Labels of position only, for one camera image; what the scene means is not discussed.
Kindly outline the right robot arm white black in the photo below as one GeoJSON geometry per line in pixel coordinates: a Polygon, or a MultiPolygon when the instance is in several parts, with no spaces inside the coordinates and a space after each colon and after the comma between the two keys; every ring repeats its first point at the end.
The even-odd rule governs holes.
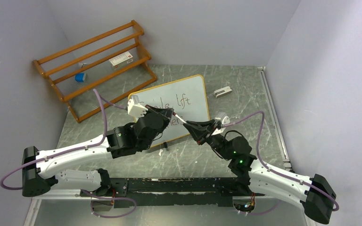
{"type": "Polygon", "coordinates": [[[227,140],[220,132],[219,121],[186,121],[183,126],[198,145],[209,145],[229,162],[229,169],[237,177],[235,188],[239,194],[269,195],[302,209],[317,223],[330,223],[332,212],[337,210],[336,193],[324,176],[303,176],[260,160],[251,154],[252,147],[242,134],[227,140]]]}

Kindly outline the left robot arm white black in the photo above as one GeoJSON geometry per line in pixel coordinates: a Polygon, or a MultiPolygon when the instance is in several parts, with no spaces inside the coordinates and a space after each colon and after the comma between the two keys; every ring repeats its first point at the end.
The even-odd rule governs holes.
{"type": "Polygon", "coordinates": [[[167,128],[173,113],[173,108],[148,105],[147,112],[136,122],[115,127],[88,142],[47,151],[35,146],[25,148],[22,195],[36,197],[54,189],[80,189],[107,195],[112,188],[107,170],[77,171],[71,167],[148,150],[155,138],[167,128]]]}

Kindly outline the yellow framed whiteboard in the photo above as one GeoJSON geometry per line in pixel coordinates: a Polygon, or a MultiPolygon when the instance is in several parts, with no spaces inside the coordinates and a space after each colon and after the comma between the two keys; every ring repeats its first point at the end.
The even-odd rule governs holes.
{"type": "Polygon", "coordinates": [[[168,82],[131,93],[128,99],[138,97],[141,105],[173,108],[185,121],[209,121],[205,82],[202,75],[168,82]]]}

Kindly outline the white brown whiteboard marker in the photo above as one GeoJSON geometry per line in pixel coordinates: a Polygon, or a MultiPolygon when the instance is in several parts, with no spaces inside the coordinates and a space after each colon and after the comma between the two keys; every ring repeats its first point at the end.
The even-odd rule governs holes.
{"type": "Polygon", "coordinates": [[[186,122],[182,117],[180,117],[177,113],[173,112],[173,116],[175,116],[181,124],[187,123],[187,122],[186,122]]]}

